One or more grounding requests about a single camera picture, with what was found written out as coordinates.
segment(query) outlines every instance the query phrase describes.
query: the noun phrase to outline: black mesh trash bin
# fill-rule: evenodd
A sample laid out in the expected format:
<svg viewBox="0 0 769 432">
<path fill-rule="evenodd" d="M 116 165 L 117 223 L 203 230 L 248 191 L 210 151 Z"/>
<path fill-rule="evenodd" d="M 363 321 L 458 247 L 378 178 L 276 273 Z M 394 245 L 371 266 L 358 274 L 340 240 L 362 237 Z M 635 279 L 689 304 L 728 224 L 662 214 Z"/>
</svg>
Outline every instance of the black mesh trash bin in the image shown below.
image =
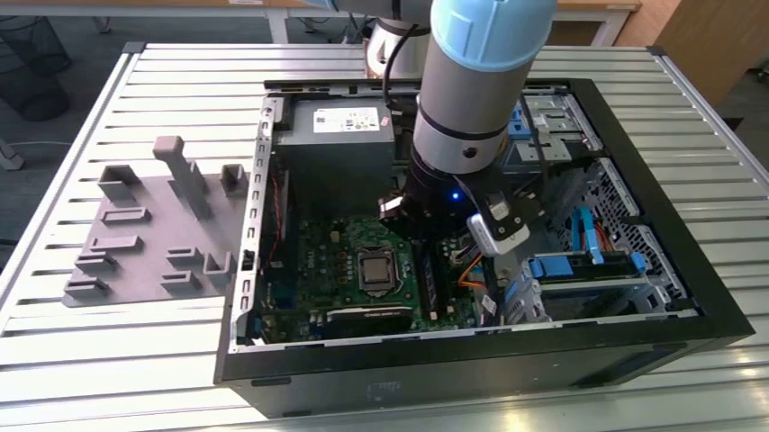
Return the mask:
<svg viewBox="0 0 769 432">
<path fill-rule="evenodd" d="M 0 15 L 0 41 L 41 75 L 53 75 L 68 68 L 72 60 L 44 16 Z"/>
<path fill-rule="evenodd" d="M 32 122 L 51 120 L 69 108 L 69 99 L 56 78 L 32 70 L 8 44 L 1 42 L 0 99 Z"/>
</svg>

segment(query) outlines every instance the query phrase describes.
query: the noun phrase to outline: wooden cabinet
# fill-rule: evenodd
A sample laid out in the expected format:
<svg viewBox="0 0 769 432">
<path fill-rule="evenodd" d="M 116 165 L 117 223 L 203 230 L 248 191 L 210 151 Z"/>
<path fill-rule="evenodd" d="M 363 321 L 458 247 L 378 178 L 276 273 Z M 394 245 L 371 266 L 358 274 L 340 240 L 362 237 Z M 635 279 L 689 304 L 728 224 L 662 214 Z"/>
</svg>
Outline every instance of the wooden cabinet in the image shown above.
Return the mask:
<svg viewBox="0 0 769 432">
<path fill-rule="evenodd" d="M 642 0 L 615 45 L 662 47 L 716 105 L 769 48 L 769 2 Z"/>
</svg>

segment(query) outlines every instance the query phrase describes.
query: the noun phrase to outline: green motherboard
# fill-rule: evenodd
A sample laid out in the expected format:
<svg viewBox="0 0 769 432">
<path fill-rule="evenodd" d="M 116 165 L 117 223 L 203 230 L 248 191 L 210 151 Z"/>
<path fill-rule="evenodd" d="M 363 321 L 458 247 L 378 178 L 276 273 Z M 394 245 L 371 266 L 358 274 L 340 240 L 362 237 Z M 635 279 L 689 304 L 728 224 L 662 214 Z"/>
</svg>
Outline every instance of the green motherboard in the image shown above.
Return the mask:
<svg viewBox="0 0 769 432">
<path fill-rule="evenodd" d="M 441 247 L 449 260 L 457 242 L 446 241 Z M 442 319 L 423 316 L 411 245 L 376 218 L 302 220 L 298 273 L 295 287 L 274 286 L 271 290 L 272 298 L 283 299 L 276 301 L 279 307 L 274 313 L 266 313 L 274 320 L 271 342 L 322 338 L 314 329 L 322 326 L 324 313 L 343 308 L 406 306 L 414 311 L 411 332 L 475 326 L 470 292 L 450 299 L 451 313 Z M 370 284 L 372 280 L 391 282 L 391 285 Z"/>
</svg>

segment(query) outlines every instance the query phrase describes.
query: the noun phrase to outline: motherboard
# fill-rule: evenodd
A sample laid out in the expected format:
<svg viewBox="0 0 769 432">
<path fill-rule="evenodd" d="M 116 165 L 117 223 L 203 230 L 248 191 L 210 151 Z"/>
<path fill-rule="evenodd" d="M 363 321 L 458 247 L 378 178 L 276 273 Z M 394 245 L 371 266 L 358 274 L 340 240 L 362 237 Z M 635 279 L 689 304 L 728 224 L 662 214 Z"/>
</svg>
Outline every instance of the motherboard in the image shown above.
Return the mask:
<svg viewBox="0 0 769 432">
<path fill-rule="evenodd" d="M 262 317 L 270 342 L 475 326 L 467 289 L 451 290 L 445 316 L 425 313 L 412 245 L 376 218 L 302 220 L 298 236 L 296 283 L 271 285 L 272 309 Z M 439 249 L 455 281 L 462 269 L 451 270 L 450 259 L 458 240 L 449 239 Z"/>
</svg>

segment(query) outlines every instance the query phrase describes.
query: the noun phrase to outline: wooden desk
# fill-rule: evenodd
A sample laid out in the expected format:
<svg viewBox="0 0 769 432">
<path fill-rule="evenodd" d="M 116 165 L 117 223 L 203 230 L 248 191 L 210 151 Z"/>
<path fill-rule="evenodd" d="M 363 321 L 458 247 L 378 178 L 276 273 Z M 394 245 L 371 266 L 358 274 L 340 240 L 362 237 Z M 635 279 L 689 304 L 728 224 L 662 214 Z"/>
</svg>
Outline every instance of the wooden desk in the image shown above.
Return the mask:
<svg viewBox="0 0 769 432">
<path fill-rule="evenodd" d="M 558 0 L 554 44 L 611 46 L 641 0 Z M 288 18 L 344 17 L 299 0 L 0 0 L 1 15 L 244 17 L 270 20 L 272 42 L 288 43 Z M 571 43 L 578 37 L 579 43 Z"/>
</svg>

